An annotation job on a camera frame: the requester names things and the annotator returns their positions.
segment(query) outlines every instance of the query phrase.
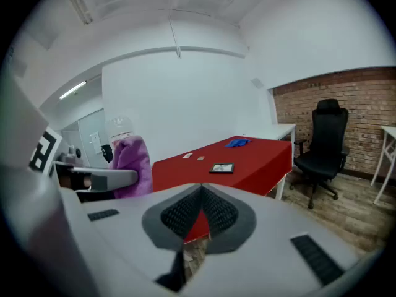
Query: chair base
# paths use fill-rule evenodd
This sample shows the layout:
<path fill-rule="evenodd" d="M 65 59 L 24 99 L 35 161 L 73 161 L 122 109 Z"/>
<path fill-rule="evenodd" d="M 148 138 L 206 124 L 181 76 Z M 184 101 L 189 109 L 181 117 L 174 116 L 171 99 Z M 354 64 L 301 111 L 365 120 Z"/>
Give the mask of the chair base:
<path fill-rule="evenodd" d="M 334 194 L 333 199 L 337 200 L 338 199 L 338 193 L 332 189 L 329 185 L 327 185 L 324 181 L 314 181 L 312 179 L 304 179 L 301 181 L 295 181 L 293 183 L 290 183 L 289 189 L 293 190 L 295 188 L 295 185 L 313 185 L 312 187 L 312 194 L 311 194 L 311 198 L 309 199 L 309 203 L 308 203 L 308 208 L 309 209 L 313 209 L 314 208 L 314 194 L 316 192 L 316 187 L 317 185 L 319 185 L 320 187 L 330 191 L 332 194 Z"/>

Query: black office chair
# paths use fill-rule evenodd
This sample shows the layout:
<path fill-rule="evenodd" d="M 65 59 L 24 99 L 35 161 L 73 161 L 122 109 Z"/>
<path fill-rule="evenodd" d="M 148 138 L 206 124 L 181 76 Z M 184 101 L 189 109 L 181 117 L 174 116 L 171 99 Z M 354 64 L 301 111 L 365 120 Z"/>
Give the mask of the black office chair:
<path fill-rule="evenodd" d="M 336 99 L 321 100 L 312 112 L 314 133 L 309 147 L 310 151 L 303 153 L 303 143 L 299 140 L 300 156 L 295 158 L 295 165 L 308 176 L 308 179 L 290 184 L 294 189 L 297 184 L 313 184 L 308 208 L 314 207 L 314 193 L 317 185 L 334 194 L 338 194 L 325 181 L 332 180 L 345 165 L 349 148 L 343 147 L 345 128 L 348 122 L 348 110 L 340 108 Z"/>

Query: transparent container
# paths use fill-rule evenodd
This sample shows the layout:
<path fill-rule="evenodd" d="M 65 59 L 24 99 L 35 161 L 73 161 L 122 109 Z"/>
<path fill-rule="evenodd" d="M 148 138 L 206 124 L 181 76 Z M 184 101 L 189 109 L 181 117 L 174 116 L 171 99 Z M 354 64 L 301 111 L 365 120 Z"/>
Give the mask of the transparent container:
<path fill-rule="evenodd" d="M 106 122 L 106 132 L 111 148 L 114 150 L 121 139 L 134 135 L 132 121 L 125 116 L 120 116 Z"/>

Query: office chair armrest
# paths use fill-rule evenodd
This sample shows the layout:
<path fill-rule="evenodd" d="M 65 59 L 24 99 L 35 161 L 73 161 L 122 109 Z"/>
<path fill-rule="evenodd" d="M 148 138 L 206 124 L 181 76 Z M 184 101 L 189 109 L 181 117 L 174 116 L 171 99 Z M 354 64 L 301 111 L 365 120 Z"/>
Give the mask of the office chair armrest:
<path fill-rule="evenodd" d="M 342 162 L 341 162 L 340 171 L 344 169 L 345 162 L 347 161 L 348 154 L 349 154 L 349 147 L 343 146 L 342 150 L 341 150 Z"/>
<path fill-rule="evenodd" d="M 299 154 L 302 155 L 304 153 L 304 142 L 307 142 L 306 139 L 295 140 L 295 145 L 299 145 Z"/>

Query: purple cloth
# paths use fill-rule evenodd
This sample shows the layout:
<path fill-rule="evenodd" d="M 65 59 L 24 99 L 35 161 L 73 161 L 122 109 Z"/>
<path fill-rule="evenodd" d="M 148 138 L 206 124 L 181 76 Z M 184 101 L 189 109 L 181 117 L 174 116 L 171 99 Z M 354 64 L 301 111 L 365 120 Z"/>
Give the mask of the purple cloth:
<path fill-rule="evenodd" d="M 139 180 L 135 184 L 114 190 L 117 199 L 154 192 L 150 157 L 141 136 L 127 137 L 118 142 L 110 168 L 114 170 L 135 170 L 139 174 Z"/>

